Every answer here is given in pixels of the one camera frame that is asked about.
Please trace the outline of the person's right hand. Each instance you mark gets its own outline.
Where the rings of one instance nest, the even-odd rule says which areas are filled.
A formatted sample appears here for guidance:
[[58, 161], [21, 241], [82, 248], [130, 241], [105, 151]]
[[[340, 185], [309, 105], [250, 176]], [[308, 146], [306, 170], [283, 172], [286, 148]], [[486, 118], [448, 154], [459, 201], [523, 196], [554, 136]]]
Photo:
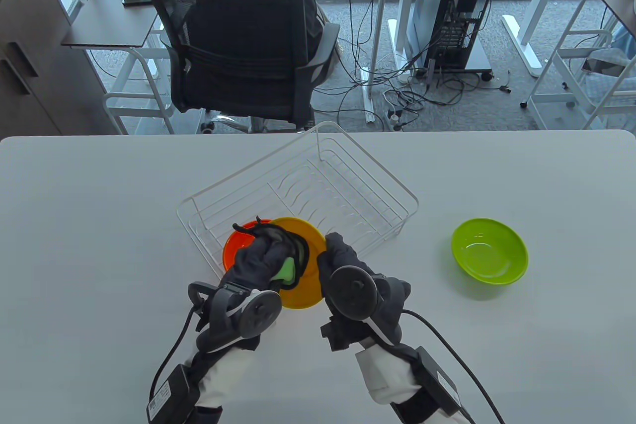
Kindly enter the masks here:
[[336, 232], [325, 236], [325, 245], [317, 263], [321, 293], [331, 316], [321, 334], [331, 349], [344, 350], [368, 339], [383, 346], [400, 344], [399, 320], [411, 285], [373, 272]]

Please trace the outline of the person's left hand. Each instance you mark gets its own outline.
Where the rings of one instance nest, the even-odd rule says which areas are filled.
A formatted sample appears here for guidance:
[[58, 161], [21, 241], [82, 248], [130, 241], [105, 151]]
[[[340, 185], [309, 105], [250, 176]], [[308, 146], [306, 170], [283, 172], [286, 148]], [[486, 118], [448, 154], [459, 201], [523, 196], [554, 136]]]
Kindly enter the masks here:
[[221, 278], [220, 287], [233, 283], [250, 290], [280, 291], [280, 281], [273, 281], [285, 260], [292, 256], [290, 246], [261, 236], [237, 252], [236, 262]]

